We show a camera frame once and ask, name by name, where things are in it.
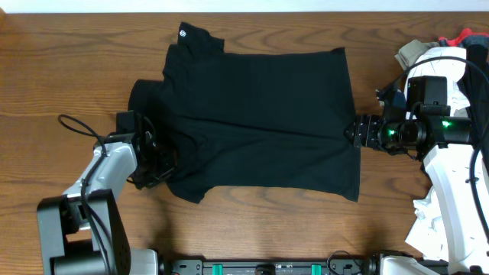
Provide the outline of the black t-shirt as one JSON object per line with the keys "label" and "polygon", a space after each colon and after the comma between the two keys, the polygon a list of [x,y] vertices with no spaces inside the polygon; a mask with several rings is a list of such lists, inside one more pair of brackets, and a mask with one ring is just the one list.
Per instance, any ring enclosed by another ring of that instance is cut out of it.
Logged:
{"label": "black t-shirt", "polygon": [[345,51],[236,54],[182,23],[161,81],[138,80],[128,107],[176,156],[170,191],[198,203],[216,186],[300,188],[357,201],[360,150]]}

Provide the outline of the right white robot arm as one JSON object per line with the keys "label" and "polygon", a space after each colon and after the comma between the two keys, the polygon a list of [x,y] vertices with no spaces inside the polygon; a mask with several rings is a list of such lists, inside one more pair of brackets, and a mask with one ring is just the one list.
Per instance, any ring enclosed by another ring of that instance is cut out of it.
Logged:
{"label": "right white robot arm", "polygon": [[357,117],[345,129],[356,147],[391,155],[414,149],[432,186],[414,201],[406,243],[426,260],[447,262],[450,274],[488,272],[488,174],[469,118]]}

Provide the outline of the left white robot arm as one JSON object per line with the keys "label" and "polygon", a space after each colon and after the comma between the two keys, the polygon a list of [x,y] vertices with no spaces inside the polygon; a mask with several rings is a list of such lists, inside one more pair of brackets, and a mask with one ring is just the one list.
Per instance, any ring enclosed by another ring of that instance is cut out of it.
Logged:
{"label": "left white robot arm", "polygon": [[96,142],[79,179],[62,195],[37,205],[43,272],[163,274],[165,265],[154,249],[129,244],[117,207],[126,183],[150,188],[176,166],[174,155],[158,144],[155,125],[137,112],[121,112],[115,131],[102,136],[72,116],[61,114],[57,120]]}

